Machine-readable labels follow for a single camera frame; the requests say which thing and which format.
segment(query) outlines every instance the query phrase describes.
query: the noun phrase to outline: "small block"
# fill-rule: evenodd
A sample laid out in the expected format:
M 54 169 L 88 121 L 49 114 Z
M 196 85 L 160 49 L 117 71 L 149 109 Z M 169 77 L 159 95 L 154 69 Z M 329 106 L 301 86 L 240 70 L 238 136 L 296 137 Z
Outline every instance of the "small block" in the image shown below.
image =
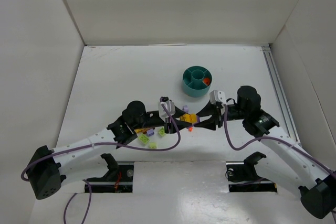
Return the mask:
M 181 115 L 180 120 L 183 121 L 183 122 L 187 122 L 187 123 L 193 123 L 192 122 L 192 117 L 189 114 Z
M 197 123 L 197 115 L 196 114 L 190 114 L 190 123 Z
M 184 106 L 182 107 L 182 111 L 185 112 L 185 113 L 189 113 L 188 106 L 187 106 L 187 105 L 184 105 Z
M 204 78 L 204 79 L 203 79 L 203 83 L 206 84 L 207 86 L 210 85 L 210 82 L 211 82 L 211 81 L 210 81 L 209 78 Z
M 154 135 L 154 130 L 153 129 L 149 129 L 149 130 L 147 130 L 147 135 L 148 136 L 152 136 L 152 135 Z
M 141 134 L 138 136 L 138 139 L 141 143 L 143 143 L 144 145 L 147 145 L 147 143 L 149 142 L 149 138 L 146 137 L 144 134 Z
M 156 143 L 149 143 L 150 149 L 156 149 Z
M 164 132 L 164 128 L 159 129 L 158 131 L 160 136 L 164 136 L 166 133 Z

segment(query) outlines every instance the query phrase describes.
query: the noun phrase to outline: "white wall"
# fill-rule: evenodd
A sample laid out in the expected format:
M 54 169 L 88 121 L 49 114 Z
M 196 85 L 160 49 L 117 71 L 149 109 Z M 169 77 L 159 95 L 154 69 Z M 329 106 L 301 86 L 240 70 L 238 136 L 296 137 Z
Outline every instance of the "white wall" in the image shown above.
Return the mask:
M 300 0 L 272 46 L 303 146 L 336 168 L 336 0 Z
M 61 0 L 0 0 L 0 218 L 27 223 L 35 196 L 20 179 L 54 146 L 83 43 Z
M 273 42 L 298 0 L 67 0 L 85 43 Z

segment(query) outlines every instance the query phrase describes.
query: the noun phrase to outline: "lego brick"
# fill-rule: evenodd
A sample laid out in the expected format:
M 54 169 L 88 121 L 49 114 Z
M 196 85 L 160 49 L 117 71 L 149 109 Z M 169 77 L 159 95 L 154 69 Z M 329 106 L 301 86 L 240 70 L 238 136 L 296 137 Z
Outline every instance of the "lego brick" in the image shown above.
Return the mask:
M 146 133 L 146 131 L 150 130 L 151 128 L 143 128 L 143 129 L 137 129 L 137 130 L 134 130 L 136 133 Z
M 152 136 L 152 135 L 154 135 L 154 130 L 153 129 L 149 129 L 149 130 L 147 130 L 147 136 Z
M 164 128 L 162 127 L 161 129 L 159 129 L 159 131 L 158 131 L 158 133 L 159 133 L 159 135 L 161 136 L 161 137 L 163 137 L 163 136 L 165 136 L 165 132 L 164 132 Z
M 156 149 L 156 143 L 149 143 L 150 149 Z
M 182 111 L 185 112 L 185 113 L 189 113 L 188 106 L 187 106 L 187 105 L 184 105 L 184 106 L 182 107 Z
M 196 114 L 184 114 L 180 116 L 180 120 L 192 124 L 197 123 L 199 121 L 199 119 L 197 119 Z
M 138 136 L 138 139 L 144 145 L 147 145 L 147 143 L 149 142 L 149 138 L 147 136 L 145 136 L 144 134 L 140 134 Z

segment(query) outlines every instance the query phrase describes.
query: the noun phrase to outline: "teal container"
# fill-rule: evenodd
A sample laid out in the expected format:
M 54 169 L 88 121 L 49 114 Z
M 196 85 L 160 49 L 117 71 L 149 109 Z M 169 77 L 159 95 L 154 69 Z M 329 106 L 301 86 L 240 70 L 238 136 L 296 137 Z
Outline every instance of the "teal container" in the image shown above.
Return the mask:
M 200 66 L 189 67 L 183 73 L 183 91 L 191 97 L 205 95 L 211 86 L 212 75 L 206 68 Z

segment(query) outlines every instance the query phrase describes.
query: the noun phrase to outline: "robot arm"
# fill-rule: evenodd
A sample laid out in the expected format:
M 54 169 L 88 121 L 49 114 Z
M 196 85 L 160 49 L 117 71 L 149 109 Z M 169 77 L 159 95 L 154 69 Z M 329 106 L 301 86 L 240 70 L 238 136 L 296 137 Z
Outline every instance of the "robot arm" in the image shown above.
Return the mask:
M 244 119 L 243 127 L 254 137 L 275 137 L 287 143 L 285 145 L 266 138 L 260 139 L 294 171 L 292 175 L 277 173 L 268 167 L 264 154 L 254 153 L 244 161 L 244 169 L 250 174 L 249 180 L 262 177 L 293 193 L 301 192 L 301 202 L 306 209 L 317 218 L 323 218 L 336 207 L 336 180 L 315 162 L 294 150 L 299 148 L 305 152 L 296 146 L 296 142 L 272 116 L 261 110 L 260 101 L 256 90 L 249 86 L 238 90 L 237 103 L 231 105 L 226 104 L 223 91 L 215 90 L 210 93 L 209 103 L 196 114 L 199 118 L 211 117 L 197 122 L 178 120 L 186 113 L 175 107 L 167 97 L 158 103 L 157 111 L 150 112 L 145 110 L 142 102 L 133 101 L 114 123 L 95 135 L 53 150 L 49 150 L 47 146 L 37 149 L 22 178 L 30 182 L 37 199 L 44 199 L 57 192 L 62 185 L 74 181 L 114 176 L 118 171 L 118 164 L 110 153 L 120 147 L 139 150 L 138 147 L 128 146 L 137 138 L 137 129 L 163 126 L 166 133 L 176 133 L 169 115 L 174 118 L 178 130 L 190 126 L 216 130 L 223 124 L 226 127 L 226 121 Z M 97 162 L 97 156 L 101 156 L 103 161 Z

